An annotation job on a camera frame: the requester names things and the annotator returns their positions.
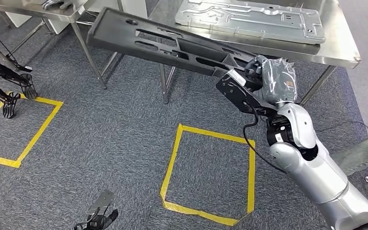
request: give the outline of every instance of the wire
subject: wire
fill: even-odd
[[[339,124],[337,124],[333,127],[328,127],[328,128],[325,128],[325,129],[321,129],[321,130],[318,130],[316,132],[324,132],[324,131],[327,131],[327,130],[330,130],[330,129],[334,129],[334,128],[337,128],[337,127],[339,127],[343,124],[346,124],[346,123],[358,123],[358,124],[361,124],[361,125],[365,126],[368,129],[368,126],[363,122],[360,122],[360,121],[344,121],[344,122],[341,122],[341,123],[339,123]]]
[[[95,15],[95,14],[90,13],[90,12],[88,12],[88,11],[86,11],[86,13],[96,18],[96,15]]]
[[[284,170],[278,168],[277,166],[275,166],[274,164],[272,164],[271,162],[269,162],[268,160],[266,160],[266,158],[264,158],[262,155],[260,155],[260,153],[258,151],[256,151],[256,149],[250,144],[249,142],[249,139],[247,138],[246,136],[246,128],[249,128],[249,127],[253,127],[253,126],[256,126],[257,123],[259,123],[259,117],[257,116],[257,112],[256,110],[250,106],[250,108],[252,109],[253,111],[253,115],[254,115],[254,122],[252,124],[248,124],[248,125],[245,125],[243,127],[243,137],[245,138],[246,140],[246,143],[249,145],[249,147],[257,154],[257,156],[259,156],[264,162],[266,162],[268,165],[270,165],[271,167],[273,167],[274,169],[278,170],[279,172],[282,172],[284,174],[287,174]]]
[[[0,43],[3,45],[3,47],[5,47],[5,49],[8,51],[8,56],[12,56],[13,60],[18,62],[15,58],[15,56],[11,53],[11,51],[5,46],[5,44],[0,40]]]
[[[82,222],[82,223],[78,223],[78,224],[74,225],[74,230],[78,230],[78,226],[80,226],[81,228],[83,228],[82,226],[84,224],[89,224],[96,217],[96,215],[98,215],[99,210],[101,210],[101,207],[98,207],[96,209],[96,211],[94,212],[94,214],[92,215],[92,217],[89,220],[87,220],[86,222]]]

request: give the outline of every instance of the stainless steel table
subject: stainless steel table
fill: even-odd
[[[336,67],[355,68],[360,63],[361,59],[359,51],[357,50],[356,43],[337,0],[252,1],[317,10],[320,13],[322,25],[325,30],[325,43],[321,45],[299,44],[178,25],[174,22],[174,18],[183,0],[160,0],[149,18],[153,21],[186,30],[213,40],[221,41],[227,45],[252,53],[328,65],[328,68],[302,99],[302,105],[307,103],[307,101],[317,92]],[[169,80],[165,80],[164,66],[161,66],[161,68],[162,82],[169,82]],[[168,85],[162,86],[163,94],[165,94],[164,91],[167,91],[167,88]]]
[[[14,49],[16,51],[23,43],[25,43],[38,29],[40,29],[44,24],[47,24],[47,19],[68,22],[71,24],[75,35],[81,43],[82,48],[84,49],[85,54],[95,72],[95,76],[97,77],[99,83],[101,84],[103,89],[106,89],[106,85],[103,81],[103,75],[105,71],[108,69],[117,53],[114,53],[111,58],[106,63],[105,67],[99,71],[91,53],[87,48],[87,44],[85,43],[85,39],[82,37],[80,28],[78,27],[78,23],[84,25],[92,25],[90,22],[79,22],[78,19],[84,14],[95,2],[96,0],[76,0],[73,7],[68,7],[66,10],[60,9],[50,9],[44,10],[41,5],[30,4],[25,0],[0,0],[0,12],[11,12],[18,13],[23,15],[29,15],[33,17],[43,18],[44,21],[40,23],[31,33],[29,33],[25,39],[21,41],[21,43]],[[121,7],[121,0],[117,0],[118,5]]]

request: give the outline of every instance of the gray pants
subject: gray pants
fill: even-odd
[[[368,167],[368,138],[331,157],[348,176],[364,170]]]

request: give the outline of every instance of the yellow floor tape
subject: yellow floor tape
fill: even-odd
[[[171,175],[172,175],[172,172],[173,172],[173,166],[174,166],[175,158],[177,156],[177,150],[178,150],[178,146],[180,145],[180,140],[181,140],[181,136],[183,134],[183,131],[197,133],[197,134],[201,134],[201,135],[206,135],[206,136],[211,136],[211,137],[215,137],[215,138],[231,140],[231,141],[247,144],[246,140],[244,138],[234,137],[234,136],[227,135],[227,134],[216,133],[216,132],[212,132],[212,131],[208,131],[208,130],[203,130],[203,129],[189,127],[189,126],[183,126],[183,125],[179,124],[178,128],[177,128],[177,134],[176,134],[176,137],[175,137],[174,147],[173,147],[173,150],[172,150],[172,155],[171,155],[171,158],[170,158],[169,165],[167,167],[166,176],[164,177],[164,180],[163,180],[163,183],[162,183],[161,189],[160,189],[160,195],[161,195],[161,199],[163,201],[163,206],[166,209],[169,209],[169,210],[172,210],[172,211],[176,211],[176,212],[180,212],[180,213],[184,213],[184,214],[188,214],[188,215],[199,215],[201,217],[204,217],[204,218],[210,219],[212,221],[215,221],[217,223],[225,224],[225,225],[228,225],[228,226],[235,225],[239,221],[238,219],[220,217],[220,216],[217,216],[217,215],[212,215],[212,214],[206,213],[204,211],[184,207],[184,206],[181,206],[181,205],[178,205],[178,204],[173,204],[171,202],[166,201],[167,189],[168,189],[170,178],[171,178]],[[253,140],[249,140],[249,141],[252,144],[252,146],[255,146],[255,142]],[[245,216],[247,214],[251,213],[253,211],[253,208],[254,208],[254,161],[255,161],[254,151],[251,148],[249,148],[249,182],[248,182],[248,197],[247,197],[248,202],[247,202],[247,209],[246,209]]]
[[[20,96],[22,99],[26,99],[26,97],[23,94],[20,94]],[[19,168],[22,160],[26,157],[26,155],[32,149],[33,145],[35,145],[39,137],[42,135],[44,130],[47,128],[48,124],[51,122],[51,120],[53,120],[53,117],[56,115],[56,113],[59,111],[59,109],[63,105],[62,102],[54,101],[54,100],[50,100],[50,99],[42,98],[42,97],[36,97],[34,101],[54,105],[54,109],[50,113],[50,115],[47,117],[47,119],[44,121],[43,125],[39,128],[38,132],[33,136],[32,140],[29,142],[29,144],[26,146],[23,152],[20,154],[18,159],[14,161],[14,160],[9,160],[9,159],[0,157],[0,164],[10,166],[13,168]]]

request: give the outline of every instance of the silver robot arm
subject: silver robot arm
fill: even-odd
[[[241,112],[255,116],[255,123],[245,127],[256,125],[258,115],[267,117],[270,155],[318,207],[330,229],[368,230],[368,200],[318,140],[308,112],[294,104],[297,87],[292,64],[257,56],[247,67],[253,65],[260,76],[241,76],[233,69],[216,84],[217,89]],[[262,83],[259,91],[255,82]]]
[[[292,143],[275,134],[270,155],[313,202],[333,230],[368,230],[368,200],[348,181],[318,140],[308,112],[294,103],[279,108],[292,131]]]

